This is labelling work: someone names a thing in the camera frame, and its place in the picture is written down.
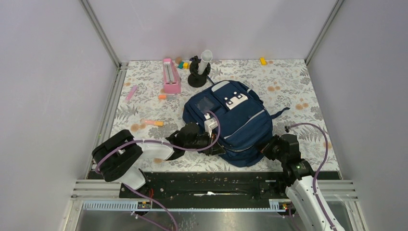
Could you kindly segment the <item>navy blue backpack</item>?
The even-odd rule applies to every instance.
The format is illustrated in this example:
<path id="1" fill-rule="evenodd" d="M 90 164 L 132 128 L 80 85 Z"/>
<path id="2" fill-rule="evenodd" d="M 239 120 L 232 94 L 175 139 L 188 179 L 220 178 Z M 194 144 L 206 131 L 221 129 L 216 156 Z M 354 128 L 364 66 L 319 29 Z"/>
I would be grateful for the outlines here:
<path id="1" fill-rule="evenodd" d="M 273 137 L 272 120 L 287 108 L 270 115 L 259 96 L 239 81 L 223 80 L 192 96 L 184 105 L 185 123 L 197 123 L 205 129 L 205 114 L 213 112 L 221 125 L 218 143 L 220 155 L 236 167 L 250 167 L 264 156 L 257 147 Z"/>

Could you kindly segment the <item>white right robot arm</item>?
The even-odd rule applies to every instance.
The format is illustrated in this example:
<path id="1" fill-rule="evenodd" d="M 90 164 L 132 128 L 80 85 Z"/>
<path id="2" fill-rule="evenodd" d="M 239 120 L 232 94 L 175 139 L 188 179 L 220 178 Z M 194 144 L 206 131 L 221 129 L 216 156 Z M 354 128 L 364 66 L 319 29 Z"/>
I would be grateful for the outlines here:
<path id="1" fill-rule="evenodd" d="M 283 179 L 277 183 L 276 192 L 278 196 L 291 200 L 306 230 L 344 230 L 320 191 L 316 178 L 318 174 L 301 157 L 296 135 L 275 135 L 257 146 L 257 150 L 267 159 L 281 163 Z"/>

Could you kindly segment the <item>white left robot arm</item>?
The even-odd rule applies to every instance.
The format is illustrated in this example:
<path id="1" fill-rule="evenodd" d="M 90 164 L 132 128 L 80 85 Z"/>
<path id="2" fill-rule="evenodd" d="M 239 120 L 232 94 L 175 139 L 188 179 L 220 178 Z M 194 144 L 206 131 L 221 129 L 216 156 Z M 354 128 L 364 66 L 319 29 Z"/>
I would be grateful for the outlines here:
<path id="1" fill-rule="evenodd" d="M 143 171 L 135 166 L 140 159 L 171 161 L 182 157 L 186 151 L 203 152 L 205 155 L 225 154 L 216 133 L 202 133 L 195 123 L 188 123 L 163 141 L 136 140 L 124 129 L 97 146 L 91 156 L 95 171 L 106 182 L 119 181 L 131 187 L 138 198 L 149 193 L 149 185 Z"/>

